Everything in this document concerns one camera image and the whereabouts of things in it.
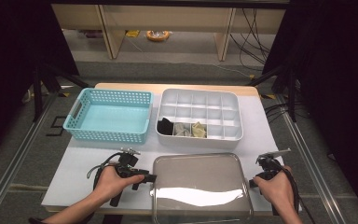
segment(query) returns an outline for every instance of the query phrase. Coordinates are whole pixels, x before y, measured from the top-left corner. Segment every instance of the black curtain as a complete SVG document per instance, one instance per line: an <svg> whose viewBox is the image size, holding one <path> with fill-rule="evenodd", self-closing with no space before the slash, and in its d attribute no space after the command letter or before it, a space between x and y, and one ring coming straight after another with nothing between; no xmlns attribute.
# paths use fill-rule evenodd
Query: black curtain
<svg viewBox="0 0 358 224"><path fill-rule="evenodd" d="M48 2L0 0L0 142L14 119L13 112L21 106L22 96L33 83L39 62L78 75Z"/></svg>

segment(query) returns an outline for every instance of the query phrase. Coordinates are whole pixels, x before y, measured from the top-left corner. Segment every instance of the black handheld controller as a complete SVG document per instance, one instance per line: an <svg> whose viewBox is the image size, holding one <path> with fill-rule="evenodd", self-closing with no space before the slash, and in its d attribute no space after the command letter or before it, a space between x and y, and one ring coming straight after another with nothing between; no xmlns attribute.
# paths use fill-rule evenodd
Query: black handheld controller
<svg viewBox="0 0 358 224"><path fill-rule="evenodd" d="M131 177L134 175L144 175L145 178L141 182L132 185L133 190L137 190L141 183L144 183L144 184L147 182L154 183L156 181L157 176L151 175L149 173L149 171L133 168L135 166L136 162L138 161L138 158L136 158L134 156L134 154L140 154L140 153L132 150L131 148L121 149L121 151L122 151L122 153L114 154L113 156L109 157L104 163L102 163L101 165L95 166L94 168L92 168L89 171L88 177L90 177L90 173L94 169L98 168L97 174L95 175L95 178L94 178L94 185L93 185L94 189L97 186L98 180L100 178L100 175L101 175L104 167L106 167L106 166L114 166L117 174L122 178L127 178L127 177ZM117 155L120 156L118 159L118 162L117 163L109 163L109 161ZM120 201L121 194L122 194L122 192L120 192L115 198L113 198L110 201L111 206L114 206L114 207L118 206L118 202Z"/></svg>
<svg viewBox="0 0 358 224"><path fill-rule="evenodd" d="M259 176L265 180L272 179L282 169L281 164L277 160L275 160L275 158L278 156L281 156L282 154L285 154L286 152L289 152L289 151L290 151L290 148L286 149L286 150L273 152L273 153L266 153L266 154L258 156L255 163L258 163L262 167L263 172L256 176ZM257 184L254 182L253 179L249 180L249 186L251 188L257 188ZM278 216L279 214L278 214L277 210L275 209L275 207L273 205L271 205L271 206L272 206L273 215Z"/></svg>

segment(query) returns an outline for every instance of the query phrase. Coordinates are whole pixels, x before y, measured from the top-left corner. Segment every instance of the forearm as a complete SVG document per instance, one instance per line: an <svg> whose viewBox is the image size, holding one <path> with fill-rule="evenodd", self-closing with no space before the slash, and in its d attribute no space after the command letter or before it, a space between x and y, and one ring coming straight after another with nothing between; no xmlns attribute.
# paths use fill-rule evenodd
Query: forearm
<svg viewBox="0 0 358 224"><path fill-rule="evenodd" d="M100 208L105 203L104 199L95 193L91 193L85 199L75 203L60 213L43 220L44 223L77 223L84 220L88 215Z"/></svg>
<svg viewBox="0 0 358 224"><path fill-rule="evenodd" d="M274 207L277 209L280 217L284 223L300 224L302 223L295 208L290 203L274 203Z"/></svg>

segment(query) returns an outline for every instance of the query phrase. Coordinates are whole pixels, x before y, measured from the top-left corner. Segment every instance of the white compartment tray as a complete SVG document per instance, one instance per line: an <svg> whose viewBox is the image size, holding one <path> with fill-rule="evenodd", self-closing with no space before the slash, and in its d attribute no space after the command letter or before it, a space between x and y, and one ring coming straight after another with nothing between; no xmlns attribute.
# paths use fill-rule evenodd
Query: white compartment tray
<svg viewBox="0 0 358 224"><path fill-rule="evenodd" d="M166 119L172 126L182 125L190 136L176 135L175 128L167 128ZM206 132L205 137L193 135L191 126L198 122ZM164 145L235 148L242 139L238 97L225 91L167 89L161 96L156 130L159 142Z"/></svg>

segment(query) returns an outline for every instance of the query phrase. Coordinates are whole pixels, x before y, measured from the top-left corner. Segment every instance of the blue plastic basket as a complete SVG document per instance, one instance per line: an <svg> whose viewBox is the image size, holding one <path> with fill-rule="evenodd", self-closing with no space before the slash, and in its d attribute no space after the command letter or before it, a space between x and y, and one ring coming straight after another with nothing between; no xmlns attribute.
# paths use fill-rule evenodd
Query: blue plastic basket
<svg viewBox="0 0 358 224"><path fill-rule="evenodd" d="M153 93L84 89L63 128L75 139L142 144L146 140Z"/></svg>

